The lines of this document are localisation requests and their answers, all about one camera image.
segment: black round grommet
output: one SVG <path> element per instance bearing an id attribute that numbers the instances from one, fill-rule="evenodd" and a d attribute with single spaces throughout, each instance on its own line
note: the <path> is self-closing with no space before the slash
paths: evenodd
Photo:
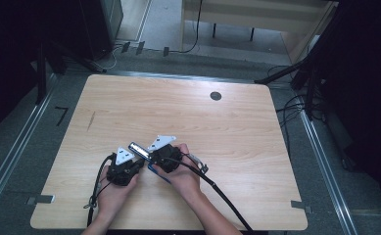
<path id="1" fill-rule="evenodd" d="M 221 99 L 221 94 L 218 93 L 217 91 L 214 91 L 211 93 L 211 98 L 212 98 L 212 100 L 218 101 Z"/>

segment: scratch on table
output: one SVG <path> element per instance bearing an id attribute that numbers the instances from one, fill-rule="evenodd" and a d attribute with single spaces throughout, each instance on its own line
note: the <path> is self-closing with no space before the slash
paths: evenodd
<path id="1" fill-rule="evenodd" d="M 92 117 L 90 118 L 89 125 L 87 126 L 87 130 L 86 130 L 86 131 L 89 131 L 89 128 L 90 128 L 90 126 L 92 125 L 93 119 L 95 118 L 95 113 L 96 113 L 96 112 L 93 112 L 93 115 L 92 115 Z"/>

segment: person's arm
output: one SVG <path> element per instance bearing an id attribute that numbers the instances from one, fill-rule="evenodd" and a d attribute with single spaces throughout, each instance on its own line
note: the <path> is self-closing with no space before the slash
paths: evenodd
<path id="1" fill-rule="evenodd" d="M 108 166 L 106 165 L 101 174 L 101 185 L 105 187 L 109 182 L 106 178 Z M 106 234 L 114 218 L 125 202 L 128 194 L 137 184 L 138 174 L 134 175 L 125 187 L 110 184 L 98 196 L 98 214 L 92 223 L 83 231 L 82 235 Z"/>
<path id="2" fill-rule="evenodd" d="M 177 147 L 183 154 L 189 154 L 187 145 L 180 144 Z M 184 157 L 182 161 L 196 167 L 187 157 Z M 209 201 L 200 189 L 200 177 L 189 168 L 180 165 L 171 173 L 165 173 L 157 165 L 153 165 L 153 168 L 160 176 L 169 180 L 172 187 L 181 195 L 195 215 L 197 215 L 206 234 L 242 234 L 217 210 L 211 201 Z"/>

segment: wooden desk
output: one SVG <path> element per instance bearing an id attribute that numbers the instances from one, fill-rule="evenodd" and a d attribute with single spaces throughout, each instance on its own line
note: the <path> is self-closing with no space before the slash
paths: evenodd
<path id="1" fill-rule="evenodd" d="M 184 21 L 196 21 L 199 6 L 200 0 L 182 0 L 181 45 Z M 321 0 L 204 0 L 200 21 L 282 31 L 291 62 L 296 63 L 325 29 L 335 6 Z"/>
<path id="2" fill-rule="evenodd" d="M 214 91 L 221 100 L 211 99 Z M 103 159 L 131 141 L 148 147 L 158 134 L 187 143 L 255 230 L 307 227 L 304 210 L 291 207 L 301 198 L 266 86 L 109 75 L 88 78 L 42 191 L 56 195 L 55 202 L 38 204 L 31 226 L 84 228 L 83 206 Z M 244 229 L 210 185 L 201 187 Z M 112 228 L 203 229 L 170 185 L 146 167 Z"/>

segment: person's left hand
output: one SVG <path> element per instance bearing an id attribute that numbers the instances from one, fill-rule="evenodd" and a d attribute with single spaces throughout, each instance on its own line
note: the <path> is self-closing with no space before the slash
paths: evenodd
<path id="1" fill-rule="evenodd" d="M 109 183 L 107 179 L 108 166 L 106 165 L 101 174 L 101 190 Z M 137 184 L 138 174 L 135 174 L 127 186 L 118 186 L 113 183 L 108 185 L 98 196 L 98 216 L 112 221 L 128 194 L 134 189 Z"/>

